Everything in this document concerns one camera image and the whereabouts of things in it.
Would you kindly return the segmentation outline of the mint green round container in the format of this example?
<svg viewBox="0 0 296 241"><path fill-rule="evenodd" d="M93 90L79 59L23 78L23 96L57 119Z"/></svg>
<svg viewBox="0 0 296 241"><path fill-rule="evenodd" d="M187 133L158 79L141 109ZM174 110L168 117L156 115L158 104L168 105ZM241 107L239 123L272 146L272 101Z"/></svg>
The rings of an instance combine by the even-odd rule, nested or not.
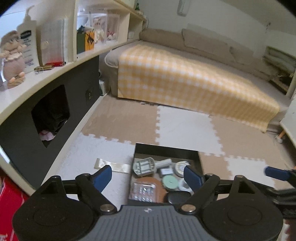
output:
<svg viewBox="0 0 296 241"><path fill-rule="evenodd" d="M162 185L165 190L174 191L178 188L178 179L173 175L166 175L162 178Z"/></svg>

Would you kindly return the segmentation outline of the white rectangular pack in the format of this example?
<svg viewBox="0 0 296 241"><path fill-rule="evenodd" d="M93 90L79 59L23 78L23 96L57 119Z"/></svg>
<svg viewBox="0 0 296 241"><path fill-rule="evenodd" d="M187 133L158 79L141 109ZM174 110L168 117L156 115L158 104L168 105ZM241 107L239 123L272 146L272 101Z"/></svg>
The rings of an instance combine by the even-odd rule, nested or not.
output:
<svg viewBox="0 0 296 241"><path fill-rule="evenodd" d="M173 175L173 174L174 174L174 172L173 172L172 167L166 167L166 168L159 169L159 176L161 178L163 178L166 175Z"/></svg>

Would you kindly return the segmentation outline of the black cardboard box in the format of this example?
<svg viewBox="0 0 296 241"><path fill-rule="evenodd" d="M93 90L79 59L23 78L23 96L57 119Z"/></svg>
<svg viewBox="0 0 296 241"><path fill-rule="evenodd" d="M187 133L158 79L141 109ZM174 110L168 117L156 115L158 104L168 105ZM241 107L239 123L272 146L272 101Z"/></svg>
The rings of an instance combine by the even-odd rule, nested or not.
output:
<svg viewBox="0 0 296 241"><path fill-rule="evenodd" d="M186 166L203 173L198 151L137 143L127 203L177 205L185 201L194 194L184 178Z"/></svg>

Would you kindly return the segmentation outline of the grey cylinder plug adapter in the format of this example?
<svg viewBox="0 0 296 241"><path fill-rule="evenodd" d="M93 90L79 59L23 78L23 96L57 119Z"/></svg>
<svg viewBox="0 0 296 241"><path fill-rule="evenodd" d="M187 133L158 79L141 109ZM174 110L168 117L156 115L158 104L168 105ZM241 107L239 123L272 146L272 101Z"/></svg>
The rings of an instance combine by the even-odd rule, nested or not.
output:
<svg viewBox="0 0 296 241"><path fill-rule="evenodd" d="M164 159L161 161L156 161L155 167L156 167L156 169L161 169L161 168L166 168L166 167L170 166L171 164L172 164L171 159Z"/></svg>

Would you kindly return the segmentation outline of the grey divided tray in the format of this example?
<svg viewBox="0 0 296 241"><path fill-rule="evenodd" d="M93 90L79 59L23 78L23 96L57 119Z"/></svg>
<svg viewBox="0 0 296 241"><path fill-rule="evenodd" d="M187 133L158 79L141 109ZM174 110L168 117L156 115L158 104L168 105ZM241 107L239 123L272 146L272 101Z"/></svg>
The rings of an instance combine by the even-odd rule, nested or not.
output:
<svg viewBox="0 0 296 241"><path fill-rule="evenodd" d="M138 177L144 177L155 173L156 163L153 158L148 157L134 161L132 169Z"/></svg>

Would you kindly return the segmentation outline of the black oval object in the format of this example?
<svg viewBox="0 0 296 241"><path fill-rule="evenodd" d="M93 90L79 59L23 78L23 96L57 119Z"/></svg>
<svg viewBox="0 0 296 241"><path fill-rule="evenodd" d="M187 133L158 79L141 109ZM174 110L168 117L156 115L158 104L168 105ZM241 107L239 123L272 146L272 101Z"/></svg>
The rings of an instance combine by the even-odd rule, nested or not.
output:
<svg viewBox="0 0 296 241"><path fill-rule="evenodd" d="M165 195L164 202L171 205L180 205L191 197L187 191L170 191Z"/></svg>

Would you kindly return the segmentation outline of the round cork coaster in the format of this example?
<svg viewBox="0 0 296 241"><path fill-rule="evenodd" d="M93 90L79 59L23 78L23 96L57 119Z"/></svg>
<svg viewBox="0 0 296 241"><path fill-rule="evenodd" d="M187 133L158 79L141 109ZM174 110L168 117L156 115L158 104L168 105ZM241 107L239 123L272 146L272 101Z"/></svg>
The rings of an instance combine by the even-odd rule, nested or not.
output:
<svg viewBox="0 0 296 241"><path fill-rule="evenodd" d="M147 176L147 177L138 178L136 181L155 184L156 185L156 193L157 193L156 203L164 203L165 202L165 196L167 194L167 191L163 187L160 180L158 180L154 177Z"/></svg>

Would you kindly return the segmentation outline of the white foam mat tile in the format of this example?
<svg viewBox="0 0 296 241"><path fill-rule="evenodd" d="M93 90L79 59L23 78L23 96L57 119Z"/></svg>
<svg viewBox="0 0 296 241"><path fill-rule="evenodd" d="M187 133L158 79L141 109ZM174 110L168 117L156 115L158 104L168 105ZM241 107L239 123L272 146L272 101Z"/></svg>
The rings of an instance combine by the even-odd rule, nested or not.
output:
<svg viewBox="0 0 296 241"><path fill-rule="evenodd" d="M158 106L157 114L156 143L159 145L217 157L225 155L209 115L162 105Z"/></svg>

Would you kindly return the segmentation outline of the brown foam mat tile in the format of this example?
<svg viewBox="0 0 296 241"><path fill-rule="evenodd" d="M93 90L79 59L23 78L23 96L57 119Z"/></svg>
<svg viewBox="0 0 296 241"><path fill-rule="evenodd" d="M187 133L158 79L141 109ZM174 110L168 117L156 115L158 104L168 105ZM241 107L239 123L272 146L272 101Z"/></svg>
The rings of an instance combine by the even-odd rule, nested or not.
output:
<svg viewBox="0 0 296 241"><path fill-rule="evenodd" d="M120 143L158 145L158 107L135 100L105 96L82 133Z"/></svg>

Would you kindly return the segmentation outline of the black shelf panel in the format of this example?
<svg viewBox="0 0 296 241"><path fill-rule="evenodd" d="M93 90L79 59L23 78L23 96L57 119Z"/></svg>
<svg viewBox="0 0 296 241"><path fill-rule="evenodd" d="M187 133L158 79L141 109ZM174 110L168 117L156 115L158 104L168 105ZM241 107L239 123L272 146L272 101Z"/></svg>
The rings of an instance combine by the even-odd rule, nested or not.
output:
<svg viewBox="0 0 296 241"><path fill-rule="evenodd" d="M99 57L94 57L47 84L1 124L4 153L34 189L41 186L63 145L98 99L98 81Z"/></svg>

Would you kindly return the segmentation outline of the white tissue box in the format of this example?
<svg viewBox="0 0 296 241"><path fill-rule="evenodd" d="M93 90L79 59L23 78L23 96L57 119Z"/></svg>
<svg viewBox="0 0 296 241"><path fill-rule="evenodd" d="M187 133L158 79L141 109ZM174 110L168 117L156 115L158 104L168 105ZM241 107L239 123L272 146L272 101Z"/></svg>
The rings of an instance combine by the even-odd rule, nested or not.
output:
<svg viewBox="0 0 296 241"><path fill-rule="evenodd" d="M100 95L104 96L107 94L107 89L106 89L106 85L105 82L102 80L99 80L99 89L100 89Z"/></svg>

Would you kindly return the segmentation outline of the yellow checkered blanket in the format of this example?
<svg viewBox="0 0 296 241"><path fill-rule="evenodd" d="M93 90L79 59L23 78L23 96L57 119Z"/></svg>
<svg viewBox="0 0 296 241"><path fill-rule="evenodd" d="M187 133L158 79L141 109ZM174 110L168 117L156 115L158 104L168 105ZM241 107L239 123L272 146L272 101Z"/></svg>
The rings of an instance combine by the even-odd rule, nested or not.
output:
<svg viewBox="0 0 296 241"><path fill-rule="evenodd" d="M280 112L274 98L239 75L140 44L119 56L117 95L218 116L262 132Z"/></svg>

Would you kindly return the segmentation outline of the beige mattress sofa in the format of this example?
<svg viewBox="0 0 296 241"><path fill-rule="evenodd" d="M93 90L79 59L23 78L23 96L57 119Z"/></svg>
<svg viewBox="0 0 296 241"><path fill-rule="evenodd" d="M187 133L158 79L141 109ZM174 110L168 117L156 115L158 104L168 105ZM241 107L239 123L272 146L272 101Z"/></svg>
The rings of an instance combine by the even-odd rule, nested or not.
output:
<svg viewBox="0 0 296 241"><path fill-rule="evenodd" d="M115 48L105 57L101 57L100 69L103 74L107 75L111 93L114 96L117 96L119 57L124 51L136 45L166 50L181 57L199 60L238 74L249 79L263 92L273 97L281 108L290 105L290 98L268 83L278 73L275 67L267 64L262 58L255 58L252 51L239 44L230 44L187 29L182 29L180 33L144 29L139 34L139 41Z"/></svg>

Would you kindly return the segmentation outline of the knitted doll figure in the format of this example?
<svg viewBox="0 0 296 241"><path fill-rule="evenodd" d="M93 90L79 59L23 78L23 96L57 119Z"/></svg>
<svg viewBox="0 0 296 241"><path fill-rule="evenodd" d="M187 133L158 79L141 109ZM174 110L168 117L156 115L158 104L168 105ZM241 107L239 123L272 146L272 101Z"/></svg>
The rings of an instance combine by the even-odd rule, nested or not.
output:
<svg viewBox="0 0 296 241"><path fill-rule="evenodd" d="M14 88L24 82L23 51L26 47L22 44L20 34L16 30L8 32L1 39L2 73L8 88Z"/></svg>

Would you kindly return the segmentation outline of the lotion pump bottle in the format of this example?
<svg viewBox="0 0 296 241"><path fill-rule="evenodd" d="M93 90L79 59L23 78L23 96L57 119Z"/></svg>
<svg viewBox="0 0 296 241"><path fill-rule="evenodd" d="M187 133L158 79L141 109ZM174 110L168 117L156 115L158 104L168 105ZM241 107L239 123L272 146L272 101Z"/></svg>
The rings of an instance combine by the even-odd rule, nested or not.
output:
<svg viewBox="0 0 296 241"><path fill-rule="evenodd" d="M25 60L25 73L34 71L34 68L39 66L38 52L37 52L37 36L36 28L37 21L32 20L29 11L34 6L30 6L26 9L23 22L17 26L17 32L20 34L21 42L26 45L23 51L23 57Z"/></svg>

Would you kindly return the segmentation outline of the black wall socket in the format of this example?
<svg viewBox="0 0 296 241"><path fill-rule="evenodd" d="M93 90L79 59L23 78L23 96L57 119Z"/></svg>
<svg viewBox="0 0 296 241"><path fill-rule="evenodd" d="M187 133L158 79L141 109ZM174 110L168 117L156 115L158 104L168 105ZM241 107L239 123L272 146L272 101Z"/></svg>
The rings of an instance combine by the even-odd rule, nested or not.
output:
<svg viewBox="0 0 296 241"><path fill-rule="evenodd" d="M86 90L85 92L85 98L87 101L91 100L92 99L92 91L91 90Z"/></svg>

